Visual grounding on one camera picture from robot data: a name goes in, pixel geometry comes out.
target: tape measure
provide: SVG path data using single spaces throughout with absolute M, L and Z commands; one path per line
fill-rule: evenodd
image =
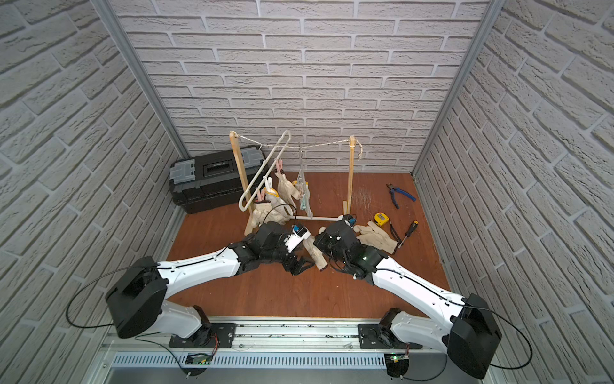
M 386 214 L 382 212 L 377 212 L 375 214 L 375 217 L 373 217 L 373 220 L 375 221 L 375 224 L 377 224 L 380 227 L 390 221 L 388 216 L 386 216 Z

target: work glove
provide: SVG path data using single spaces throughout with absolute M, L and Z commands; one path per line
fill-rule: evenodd
M 287 205 L 278 206 L 285 204 L 285 202 L 279 197 L 274 189 L 271 189 L 270 192 L 263 189 L 261 192 L 257 192 L 257 195 L 258 200 L 254 201 L 254 211 L 247 220 L 244 236 L 252 233 L 254 228 L 264 224 L 265 218 L 266 222 L 274 221 L 278 224 L 284 224 L 293 217 L 293 215 L 288 214 L 285 210 L 285 208 L 288 208 L 288 210 L 292 212 Z
M 368 222 L 367 225 L 355 225 L 354 232 L 360 233 L 356 238 L 363 245 L 374 246 L 390 254 L 397 247 L 397 242 L 391 239 L 388 233 L 373 221 Z
M 311 235 L 305 240 L 303 240 L 303 245 L 305 246 L 305 249 L 307 249 L 307 252 L 309 253 L 309 256 L 311 256 L 311 259 L 316 263 L 316 267 L 321 271 L 324 268 L 326 268 L 327 263 L 326 263 L 326 260 L 324 259 L 324 255 L 322 254 L 322 251 L 320 251 L 313 244 L 315 239 L 316 238 L 313 237 L 313 235 Z
M 275 172 L 275 176 L 277 176 L 277 193 L 279 194 L 279 197 L 281 197 L 286 203 L 296 208 L 297 205 L 294 200 L 292 200 L 292 198 L 298 200 L 301 197 L 301 193 L 286 178 L 286 174 L 281 168 L 282 160 L 278 160 L 275 163 L 275 166 L 277 167 L 277 172 Z

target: hanging cloth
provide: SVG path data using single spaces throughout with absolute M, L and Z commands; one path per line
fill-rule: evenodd
M 309 206 L 309 198 L 311 194 L 309 193 L 309 183 L 305 181 L 305 172 L 303 171 L 303 149 L 301 148 L 301 144 L 299 144 L 298 147 L 299 147 L 298 164 L 300 168 L 298 171 L 297 180 L 293 182 L 293 184 L 297 188 L 299 193 L 301 194 L 301 197 L 300 197 L 301 210 L 305 211 L 307 216 L 311 218 L 313 217 L 313 212 L 311 212 L 311 207 Z
M 283 161 L 281 159 L 275 162 L 275 167 L 277 169 L 277 172 L 275 172 L 275 176 L 277 176 L 277 192 L 279 194 L 279 197 L 284 199 L 286 203 L 296 208 L 297 205 L 294 203 L 293 198 L 298 200 L 301 197 L 301 193 L 286 178 L 286 173 L 283 169 Z
M 264 188 L 262 191 L 256 191 L 256 194 L 258 199 L 254 200 L 254 210 L 247 220 L 244 231 L 245 236 L 252 233 L 254 228 L 265 222 L 274 221 L 283 225 L 294 216 L 290 207 L 287 205 L 279 206 L 285 204 L 285 202 L 273 188 Z
M 294 208 L 293 210 L 291 206 L 286 205 L 286 201 L 281 198 L 281 196 L 279 196 L 279 193 L 271 187 L 272 183 L 273 178 L 265 178 L 265 199 L 271 202 L 271 205 L 273 206 L 275 212 L 279 212 L 280 215 L 287 217 L 287 219 L 284 220 L 284 222 L 286 222 L 290 219 L 290 217 L 294 216 L 294 210 L 296 208 Z

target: brown floor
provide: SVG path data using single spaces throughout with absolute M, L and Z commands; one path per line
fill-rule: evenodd
M 295 173 L 288 172 L 288 180 L 294 177 Z M 342 214 L 348 188 L 346 173 L 306 173 L 306 180 L 315 216 Z M 357 173 L 352 202 L 357 224 L 366 225 L 375 213 L 384 212 L 402 235 L 413 220 L 418 220 L 418 229 L 394 259 L 408 270 L 449 289 L 419 200 L 414 203 L 397 194 L 400 209 L 395 209 L 386 187 L 389 182 L 418 196 L 409 174 Z M 248 216 L 236 204 L 188 215 L 168 260 L 210 253 L 241 240 Z M 308 221 L 305 225 L 312 233 L 317 233 L 318 228 L 327 223 Z M 384 229 L 389 232 L 389 225 Z M 331 268 L 322 272 L 311 268 L 299 276 L 292 276 L 281 264 L 261 265 L 240 276 L 209 281 L 176 294 L 171 301 L 186 306 L 199 305 L 207 315 L 218 316 L 380 318 L 391 307 L 420 315 L 397 296 Z

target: black toolbox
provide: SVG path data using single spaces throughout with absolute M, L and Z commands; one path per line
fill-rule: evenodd
M 242 148 L 241 154 L 249 182 L 264 162 L 264 156 L 256 146 Z M 255 182 L 252 194 L 257 185 Z M 232 150 L 176 162 L 169 174 L 169 188 L 175 204 L 186 213 L 238 204 L 243 194 Z

